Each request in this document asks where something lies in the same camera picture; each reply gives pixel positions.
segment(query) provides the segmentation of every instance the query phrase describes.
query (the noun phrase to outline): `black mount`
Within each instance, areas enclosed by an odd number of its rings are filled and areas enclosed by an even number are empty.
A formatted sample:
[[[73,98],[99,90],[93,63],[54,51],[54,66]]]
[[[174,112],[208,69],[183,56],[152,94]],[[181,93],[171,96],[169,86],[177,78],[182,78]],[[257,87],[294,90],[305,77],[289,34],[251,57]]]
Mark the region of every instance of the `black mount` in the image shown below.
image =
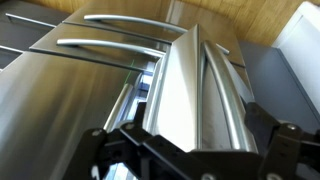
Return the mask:
[[[142,129],[145,103],[134,121],[106,133],[86,131],[64,179],[102,179],[109,167],[124,163],[138,179],[302,179],[298,163],[320,172],[320,131],[303,132],[280,124],[255,103],[247,105],[245,122],[264,155],[250,152],[184,152],[160,135]]]

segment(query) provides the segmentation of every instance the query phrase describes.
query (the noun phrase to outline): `metal rod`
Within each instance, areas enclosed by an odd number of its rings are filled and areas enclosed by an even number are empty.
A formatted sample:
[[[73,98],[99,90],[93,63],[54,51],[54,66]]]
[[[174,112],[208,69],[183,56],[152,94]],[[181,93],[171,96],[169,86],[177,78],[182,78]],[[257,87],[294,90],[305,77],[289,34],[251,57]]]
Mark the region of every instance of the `metal rod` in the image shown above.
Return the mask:
[[[228,49],[226,49],[225,47],[221,46],[218,43],[216,45],[223,52],[223,54],[225,54],[225,55],[229,55],[230,54],[230,51]]]
[[[126,105],[128,104],[133,86],[131,84],[125,84],[123,89],[114,104],[112,111],[107,119],[106,124],[104,125],[103,129],[107,132],[111,132],[115,123],[118,122],[121,118],[123,111],[125,110]]]
[[[130,21],[130,22],[137,22],[137,23],[144,23],[149,25],[154,25],[158,27],[163,27],[175,32],[179,33],[186,33],[188,32],[187,29],[184,29],[179,26],[175,26],[168,23],[163,23],[159,21],[154,21],[150,19],[132,17],[132,16],[121,16],[121,15],[106,15],[106,14],[95,14],[95,15],[85,15],[85,20],[93,20],[93,21],[100,21],[100,20],[108,20],[108,21]]]
[[[103,46],[119,49],[126,49],[129,51],[139,52],[142,54],[148,54],[156,57],[163,57],[165,52],[146,48],[142,46],[136,46],[131,44],[117,43],[111,41],[91,40],[91,39],[58,39],[57,45],[64,46]]]
[[[20,53],[20,54],[22,54],[24,52],[24,51],[21,51],[19,49],[14,49],[14,48],[6,47],[6,46],[0,46],[0,49],[16,52],[16,53]]]
[[[217,47],[210,46],[208,42],[204,42],[204,48],[218,85],[227,119],[231,147],[237,150],[257,152],[254,138],[244,124],[245,109],[225,63],[227,59]]]
[[[33,19],[21,17],[21,16],[9,14],[9,13],[6,13],[6,16],[9,19],[11,19],[11,18],[19,19],[19,20],[22,20],[22,21],[27,21],[27,22],[31,22],[31,23],[34,23],[34,24],[39,24],[39,25],[43,25],[43,26],[47,26],[47,27],[51,27],[51,28],[57,27],[56,25],[53,25],[53,24],[48,24],[48,23],[45,23],[45,22],[41,22],[41,21],[37,21],[37,20],[33,20]]]

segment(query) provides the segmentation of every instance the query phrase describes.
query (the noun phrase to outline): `wooden wall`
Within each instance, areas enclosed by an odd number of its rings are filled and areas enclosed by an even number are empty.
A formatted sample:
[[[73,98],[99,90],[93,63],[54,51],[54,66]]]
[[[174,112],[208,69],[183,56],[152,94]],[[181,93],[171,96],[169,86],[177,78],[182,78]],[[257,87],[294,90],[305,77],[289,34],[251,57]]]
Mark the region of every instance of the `wooden wall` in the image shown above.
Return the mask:
[[[26,0],[73,12],[88,0]],[[181,0],[234,21],[239,39],[271,45],[303,0]],[[320,4],[320,0],[310,0]]]

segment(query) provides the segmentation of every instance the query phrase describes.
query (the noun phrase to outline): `wooden surface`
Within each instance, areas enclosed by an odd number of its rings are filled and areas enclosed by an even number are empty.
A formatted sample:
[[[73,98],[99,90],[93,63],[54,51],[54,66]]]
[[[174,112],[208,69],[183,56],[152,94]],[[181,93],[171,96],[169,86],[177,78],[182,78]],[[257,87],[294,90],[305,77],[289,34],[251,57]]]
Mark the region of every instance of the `wooden surface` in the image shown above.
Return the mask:
[[[88,0],[26,0],[74,12]],[[271,45],[303,0],[181,0],[233,20],[238,39]],[[320,4],[320,0],[310,0]]]

